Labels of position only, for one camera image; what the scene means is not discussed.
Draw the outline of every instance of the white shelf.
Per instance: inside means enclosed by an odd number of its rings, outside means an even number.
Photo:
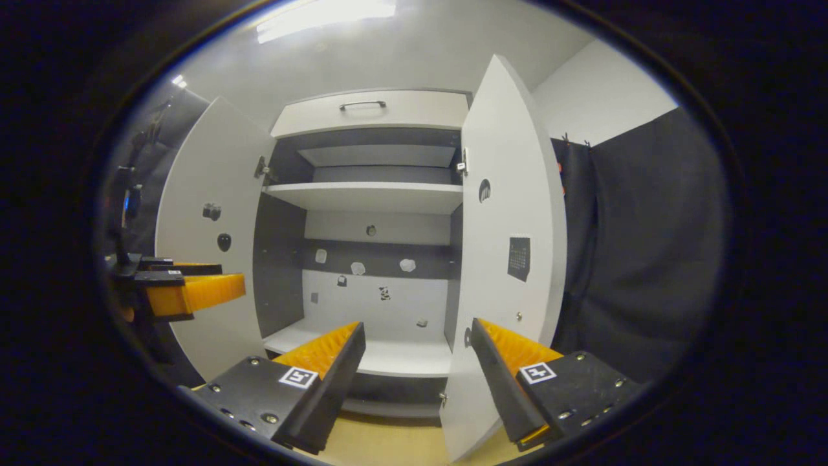
[[[450,215],[463,187],[403,182],[318,182],[266,187],[271,196],[308,211],[368,211]]]
[[[264,339],[264,347],[285,353],[326,332],[306,318]],[[451,351],[445,338],[423,334],[417,340],[371,340],[366,334],[365,353],[358,371],[395,377],[447,377]]]

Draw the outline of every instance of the door hinge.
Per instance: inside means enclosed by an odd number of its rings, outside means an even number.
[[[264,162],[264,156],[259,157],[259,161],[256,164],[256,172],[253,173],[253,177],[259,179],[262,175],[264,175],[265,178],[270,182],[279,181],[279,177],[277,177],[275,174],[271,174],[270,167],[268,167]]]
[[[460,155],[460,161],[457,162],[457,173],[460,175],[466,176],[469,174],[469,150],[468,148],[463,148],[463,152]]]

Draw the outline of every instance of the white cabinet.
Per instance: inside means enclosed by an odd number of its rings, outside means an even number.
[[[440,90],[371,90],[326,95],[288,104],[271,136],[284,138],[333,129],[406,126],[459,129],[467,94]]]
[[[196,369],[210,378],[242,350],[286,352],[362,320],[367,344],[359,372],[446,377],[448,401],[439,415],[450,460],[482,444],[498,428],[498,413],[474,350],[464,343],[466,329],[472,318],[484,318],[548,345],[563,293],[561,180],[533,112],[525,86],[499,56],[470,108],[460,92],[328,95],[289,104],[267,135],[221,99],[214,102],[167,179],[157,253],[215,261],[245,274],[256,274],[253,263],[273,255],[281,262],[265,270],[296,268],[301,291],[257,276],[257,288],[248,286],[248,296],[232,308],[200,311],[195,321],[176,324]],[[457,175],[461,149],[467,171]],[[258,157],[271,154],[278,181],[263,186],[253,171]],[[376,165],[383,160],[392,169]],[[319,170],[323,177],[313,174]],[[222,203],[218,221],[199,217],[206,202]],[[254,234],[286,230],[275,214],[261,221],[257,202],[295,212],[299,237],[274,245],[279,251],[254,250]],[[215,236],[225,231],[233,245],[221,253]],[[447,253],[460,239],[462,257]],[[313,254],[317,248],[326,253]],[[401,271],[399,262],[414,256],[416,268]],[[352,272],[351,261],[364,262],[367,271]],[[288,295],[301,318],[262,335],[252,328],[251,316],[259,316],[261,327],[262,315],[280,313]],[[225,349],[232,355],[221,355]]]

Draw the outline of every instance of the drawer handle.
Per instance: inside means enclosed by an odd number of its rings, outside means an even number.
[[[342,104],[339,106],[339,111],[344,112],[345,107],[348,105],[358,105],[358,104],[378,104],[380,107],[385,108],[385,100],[360,100],[359,102],[348,102],[347,104]]]

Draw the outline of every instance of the ceiling light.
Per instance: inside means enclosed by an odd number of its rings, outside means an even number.
[[[268,15],[270,19],[256,27],[260,44],[311,27],[392,17],[397,10],[396,0],[315,0],[298,6],[295,3]]]

